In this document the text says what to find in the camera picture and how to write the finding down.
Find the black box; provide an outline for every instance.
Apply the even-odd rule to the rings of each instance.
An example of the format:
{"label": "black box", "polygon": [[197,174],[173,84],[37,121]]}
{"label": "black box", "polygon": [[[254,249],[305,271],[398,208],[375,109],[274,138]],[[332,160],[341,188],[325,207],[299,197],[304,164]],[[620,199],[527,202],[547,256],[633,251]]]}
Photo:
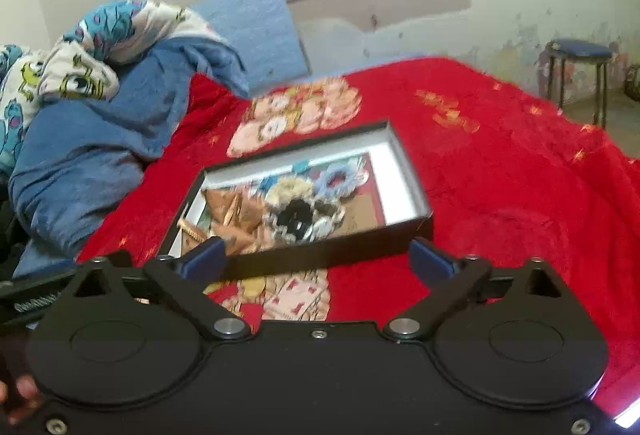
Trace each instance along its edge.
{"label": "black box", "polygon": [[[335,236],[323,240],[228,256],[228,265],[222,279],[239,280],[264,274],[326,269],[405,253],[414,237],[433,240],[433,211],[392,126],[385,121],[302,140],[286,147],[205,168],[180,206],[158,254],[175,257],[181,255],[182,235],[185,233],[178,226],[180,219],[188,219],[193,224],[207,223],[208,211],[203,189],[229,188],[236,184],[255,185],[257,180],[265,180],[269,175],[286,175],[292,169],[300,169],[301,163],[308,163],[308,173],[313,173],[316,166],[340,161],[357,166],[358,175],[370,169],[378,192],[377,195],[370,195],[370,198],[356,194],[346,204],[347,208],[356,198],[363,196],[359,201],[363,206],[355,206],[354,213],[362,215],[366,222],[372,221],[367,212],[370,208],[369,200],[373,202],[375,214],[379,214],[375,202],[378,196],[383,222],[378,221],[379,225],[374,228],[350,234],[341,231],[343,227],[347,227],[342,223],[334,233]],[[365,178],[367,180],[364,183],[369,183],[369,176]]]}

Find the metal screw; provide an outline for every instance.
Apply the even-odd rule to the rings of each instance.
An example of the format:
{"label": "metal screw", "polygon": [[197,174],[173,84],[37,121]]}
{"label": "metal screw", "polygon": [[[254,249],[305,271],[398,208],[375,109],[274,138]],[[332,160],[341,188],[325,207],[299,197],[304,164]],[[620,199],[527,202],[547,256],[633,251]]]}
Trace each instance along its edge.
{"label": "metal screw", "polygon": [[389,323],[389,329],[398,336],[411,336],[420,330],[420,323],[409,318],[399,318]]}
{"label": "metal screw", "polygon": [[223,318],[216,321],[213,328],[225,336],[235,336],[244,330],[244,322],[238,318]]}
{"label": "metal screw", "polygon": [[586,419],[580,419],[574,422],[571,426],[571,433],[573,435],[587,435],[591,431],[591,423]]}
{"label": "metal screw", "polygon": [[46,426],[51,435],[65,435],[66,433],[66,424],[60,419],[49,419]]}

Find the hand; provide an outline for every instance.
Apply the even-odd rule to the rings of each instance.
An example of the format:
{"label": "hand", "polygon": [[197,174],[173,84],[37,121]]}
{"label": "hand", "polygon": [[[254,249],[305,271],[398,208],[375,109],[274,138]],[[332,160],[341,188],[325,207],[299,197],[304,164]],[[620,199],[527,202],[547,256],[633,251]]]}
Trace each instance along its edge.
{"label": "hand", "polygon": [[[40,392],[38,391],[38,387],[31,375],[23,375],[20,377],[15,383],[15,387],[18,389],[18,393],[20,393],[26,403],[24,406],[6,413],[9,424],[19,423],[22,419],[25,419],[37,410],[42,404]],[[0,404],[6,401],[8,392],[7,385],[0,381]]]}

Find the blue stool seat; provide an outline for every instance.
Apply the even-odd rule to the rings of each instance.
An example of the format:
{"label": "blue stool seat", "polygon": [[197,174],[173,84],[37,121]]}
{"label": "blue stool seat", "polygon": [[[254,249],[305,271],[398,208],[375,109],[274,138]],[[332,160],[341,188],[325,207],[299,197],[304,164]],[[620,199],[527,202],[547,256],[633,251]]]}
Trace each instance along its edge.
{"label": "blue stool seat", "polygon": [[[551,99],[554,82],[556,59],[560,60],[560,108],[564,105],[564,70],[567,61],[574,63],[591,63],[596,66],[596,107],[593,113],[593,124],[607,127],[607,63],[613,58],[609,47],[582,40],[557,39],[546,45],[549,54],[549,77],[546,98]],[[601,90],[600,79],[604,89]]]}
{"label": "blue stool seat", "polygon": [[607,62],[613,57],[609,47],[582,40],[553,40],[546,49],[550,54],[571,58],[574,61]]}

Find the red bedspread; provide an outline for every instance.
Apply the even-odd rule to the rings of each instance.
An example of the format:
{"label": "red bedspread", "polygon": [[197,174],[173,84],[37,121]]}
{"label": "red bedspread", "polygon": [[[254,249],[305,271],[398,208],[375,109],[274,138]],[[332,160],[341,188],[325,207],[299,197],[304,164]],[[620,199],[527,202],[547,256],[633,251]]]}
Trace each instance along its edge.
{"label": "red bedspread", "polygon": [[[389,118],[433,206],[436,244],[500,266],[546,258],[609,341],[598,403],[615,414],[640,397],[638,162],[599,129],[570,123],[551,103],[452,60],[396,63],[334,81],[324,92],[333,110],[300,106],[314,100],[316,88],[286,92],[300,98],[302,113],[290,131],[276,123],[268,142],[252,128],[263,107],[194,77],[188,115],[164,156],[81,258],[121,248],[139,262],[153,256],[197,172],[228,153]],[[406,256],[331,269],[328,284],[329,320],[382,323],[426,294]]]}

